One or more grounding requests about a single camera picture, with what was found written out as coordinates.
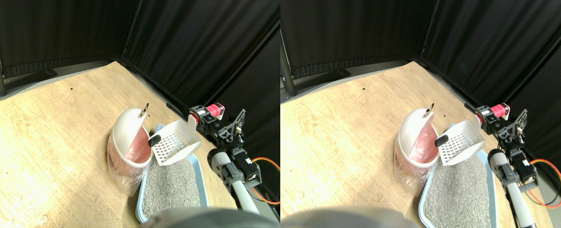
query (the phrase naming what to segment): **blurry gray object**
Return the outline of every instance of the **blurry gray object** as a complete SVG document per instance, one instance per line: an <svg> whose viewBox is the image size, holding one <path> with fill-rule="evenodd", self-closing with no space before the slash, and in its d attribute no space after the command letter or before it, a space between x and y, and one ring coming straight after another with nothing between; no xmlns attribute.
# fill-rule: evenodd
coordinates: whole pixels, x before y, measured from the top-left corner
<svg viewBox="0 0 561 228"><path fill-rule="evenodd" d="M278 228L274 221L243 210L178 207L156 212L140 228Z"/></svg>
<svg viewBox="0 0 561 228"><path fill-rule="evenodd" d="M301 211L281 221L283 228L419 228L402 213L377 207L328 207Z"/></svg>

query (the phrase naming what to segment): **metal ring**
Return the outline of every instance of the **metal ring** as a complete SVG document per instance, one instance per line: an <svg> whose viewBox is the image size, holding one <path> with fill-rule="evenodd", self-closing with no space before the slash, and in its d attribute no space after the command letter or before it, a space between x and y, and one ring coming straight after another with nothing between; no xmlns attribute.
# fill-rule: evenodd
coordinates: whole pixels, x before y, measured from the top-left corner
<svg viewBox="0 0 561 228"><path fill-rule="evenodd" d="M145 111L147 111L147 108L150 106L150 104L146 104L145 108L143 109L143 111L141 112L141 115L145 115Z"/></svg>
<svg viewBox="0 0 561 228"><path fill-rule="evenodd" d="M434 107L434 103L432 105L430 105L430 108L426 109L426 113L424 114L424 116L428 116L430 115L430 111L432 110L432 107Z"/></svg>

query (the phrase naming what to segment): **orange cable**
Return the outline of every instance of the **orange cable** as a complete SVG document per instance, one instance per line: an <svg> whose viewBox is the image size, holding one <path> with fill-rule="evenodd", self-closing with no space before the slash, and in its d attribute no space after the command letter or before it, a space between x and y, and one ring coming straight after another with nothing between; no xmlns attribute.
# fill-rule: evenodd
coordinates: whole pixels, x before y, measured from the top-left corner
<svg viewBox="0 0 561 228"><path fill-rule="evenodd" d="M552 163L550 163L550 161L547 161L547 160L545 160L545 159L536 159L536 160L534 160L534 161L530 161L530 164L533 165L534 163L538 163L538 162L543 162L543 163L546 163L546 164L550 165L550 166L554 169L554 171L557 172L557 174L558 174L558 176L559 176L559 178L560 178L560 180L561 180L561 173L559 172L559 170L557 169L557 167L555 167ZM559 202L559 204L557 204L556 206L548 206L548 205L545 204L544 202L540 202L540 200L534 195L534 193L532 193L531 190L530 190L529 192L530 192L530 194L532 194L532 196L534 196L534 199L535 199L536 201L538 201L538 203L539 203L540 205L542 205L542 206L548 207L548 208L550 208L550 209L555 209L555 208L561 206L561 202Z"/></svg>
<svg viewBox="0 0 561 228"><path fill-rule="evenodd" d="M259 160L264 160L264 161L268 161L269 163L272 163L274 166L276 166L276 169L278 169L278 171L280 171L280 166L277 165L276 162L272 161L272 159L259 157L259 158L254 158L253 162L256 162L256 161L259 161ZM259 195L259 193L257 191L255 191L254 188L250 188L250 189L252 189L252 191L254 191L255 194L257 194L257 196L259 196L259 198L261 198L263 201L267 202L268 204L273 204L273 205L280 204L280 201L273 202L273 201L270 201L270 200L266 200L265 198L263 198L263 196Z"/></svg>

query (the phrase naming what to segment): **black handle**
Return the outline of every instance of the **black handle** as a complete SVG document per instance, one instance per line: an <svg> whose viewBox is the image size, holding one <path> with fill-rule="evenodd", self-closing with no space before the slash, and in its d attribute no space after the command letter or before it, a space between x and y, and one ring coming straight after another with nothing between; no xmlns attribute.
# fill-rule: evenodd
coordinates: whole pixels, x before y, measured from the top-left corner
<svg viewBox="0 0 561 228"><path fill-rule="evenodd" d="M449 141L449 136L443 135L434 141L434 145L439 147Z"/></svg>
<svg viewBox="0 0 561 228"><path fill-rule="evenodd" d="M155 146L156 144L160 143L162 137L160 135L156 135L152 137L147 143L151 146Z"/></svg>

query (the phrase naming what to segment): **plastic bag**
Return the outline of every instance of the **plastic bag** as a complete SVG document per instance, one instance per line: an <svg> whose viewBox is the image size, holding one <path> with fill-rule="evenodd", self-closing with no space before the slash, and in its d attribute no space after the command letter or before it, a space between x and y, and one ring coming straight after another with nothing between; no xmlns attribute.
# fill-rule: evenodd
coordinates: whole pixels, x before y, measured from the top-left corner
<svg viewBox="0 0 561 228"><path fill-rule="evenodd" d="M399 139L398 136L396 137L395 174L412 195L419 195L422 192L428 175L436 163L431 162L438 157L438 147L434 145L437 133L430 124L431 121L432 117L419 132L418 138L408 152L409 159L400 150Z"/></svg>
<svg viewBox="0 0 561 228"><path fill-rule="evenodd" d="M148 164L143 168L135 168L125 163L115 150L113 137L109 135L109 140L107 141L107 167L111 177L115 180L121 191L127 196L133 197L150 165Z"/></svg>

